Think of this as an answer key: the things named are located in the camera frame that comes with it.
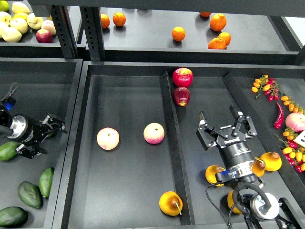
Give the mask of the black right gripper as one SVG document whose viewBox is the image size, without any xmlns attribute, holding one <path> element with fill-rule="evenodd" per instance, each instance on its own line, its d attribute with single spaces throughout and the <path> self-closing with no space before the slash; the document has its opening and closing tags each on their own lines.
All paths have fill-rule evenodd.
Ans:
<svg viewBox="0 0 305 229">
<path fill-rule="evenodd" d="M 251 116 L 244 115 L 233 105 L 230 106 L 230 111 L 235 118 L 234 126 L 223 126 L 220 129 L 210 125 L 201 111 L 196 134 L 205 150 L 218 146 L 227 170 L 236 171 L 240 176 L 244 176 L 251 174 L 250 165 L 254 162 L 254 155 L 247 139 L 257 136 L 257 131 Z M 245 127 L 245 133 L 240 131 L 242 125 Z"/>
</svg>

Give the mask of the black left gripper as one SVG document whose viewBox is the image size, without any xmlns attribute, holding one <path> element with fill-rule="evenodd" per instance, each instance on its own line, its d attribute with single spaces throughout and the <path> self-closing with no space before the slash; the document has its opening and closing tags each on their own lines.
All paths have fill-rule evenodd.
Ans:
<svg viewBox="0 0 305 229">
<path fill-rule="evenodd" d="M 19 156 L 33 159 L 41 154 L 47 155 L 48 152 L 40 146 L 40 143 L 47 137 L 47 134 L 57 132 L 67 133 L 65 122 L 56 115 L 47 114 L 42 121 L 35 121 L 25 118 L 25 128 L 20 136 L 19 147 L 16 152 Z"/>
</svg>

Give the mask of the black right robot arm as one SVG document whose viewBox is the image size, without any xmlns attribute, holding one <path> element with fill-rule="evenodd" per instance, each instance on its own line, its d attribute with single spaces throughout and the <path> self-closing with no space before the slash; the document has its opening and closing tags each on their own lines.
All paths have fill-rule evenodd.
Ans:
<svg viewBox="0 0 305 229">
<path fill-rule="evenodd" d="M 233 111 L 235 123 L 223 127 L 210 125 L 200 112 L 197 136 L 205 150 L 217 147 L 224 168 L 213 173 L 212 186 L 232 188 L 230 212 L 238 209 L 249 229 L 262 228 L 261 222 L 275 221 L 278 229 L 303 229 L 305 226 L 286 198 L 277 199 L 264 192 L 264 182 L 253 171 L 258 161 L 248 147 L 247 139 L 257 135 L 250 116 Z"/>
</svg>

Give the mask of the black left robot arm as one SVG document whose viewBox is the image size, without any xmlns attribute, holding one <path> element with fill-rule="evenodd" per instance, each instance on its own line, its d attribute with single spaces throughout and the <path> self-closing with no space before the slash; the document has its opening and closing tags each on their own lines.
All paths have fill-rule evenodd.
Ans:
<svg viewBox="0 0 305 229">
<path fill-rule="evenodd" d="M 42 121 L 23 114 L 11 115 L 10 110 L 16 104 L 12 96 L 18 87 L 13 83 L 0 99 L 0 133 L 17 143 L 17 155 L 32 159 L 42 153 L 40 143 L 58 132 L 66 134 L 67 130 L 65 122 L 52 114 L 47 114 Z"/>
</svg>

